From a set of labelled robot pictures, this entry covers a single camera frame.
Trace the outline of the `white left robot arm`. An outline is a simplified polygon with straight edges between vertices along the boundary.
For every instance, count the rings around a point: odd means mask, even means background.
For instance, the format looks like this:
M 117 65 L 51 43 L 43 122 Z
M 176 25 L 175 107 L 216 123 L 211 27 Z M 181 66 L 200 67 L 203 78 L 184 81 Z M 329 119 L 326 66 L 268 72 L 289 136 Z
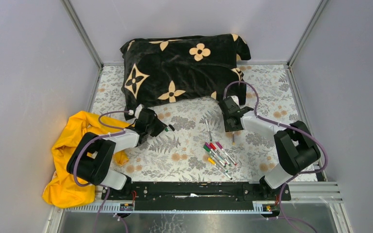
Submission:
M 136 148 L 148 137 L 156 137 L 170 126 L 163 123 L 155 111 L 139 105 L 127 113 L 135 118 L 134 122 L 123 128 L 111 126 L 116 133 L 86 133 L 68 161 L 66 170 L 73 175 L 80 186 L 100 185 L 112 188 L 117 198 L 124 200 L 131 194 L 128 176 L 110 168 L 115 153 Z

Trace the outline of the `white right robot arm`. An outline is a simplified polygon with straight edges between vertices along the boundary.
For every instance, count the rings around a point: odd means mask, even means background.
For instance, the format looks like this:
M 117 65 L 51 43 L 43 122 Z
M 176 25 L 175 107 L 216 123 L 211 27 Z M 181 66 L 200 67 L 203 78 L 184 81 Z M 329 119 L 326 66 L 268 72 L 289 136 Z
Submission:
M 321 152 L 302 121 L 285 125 L 267 119 L 251 107 L 240 108 L 235 98 L 227 97 L 218 103 L 225 131 L 247 130 L 275 143 L 279 163 L 259 181 L 260 196 L 271 200 L 278 194 L 279 187 L 320 159 Z

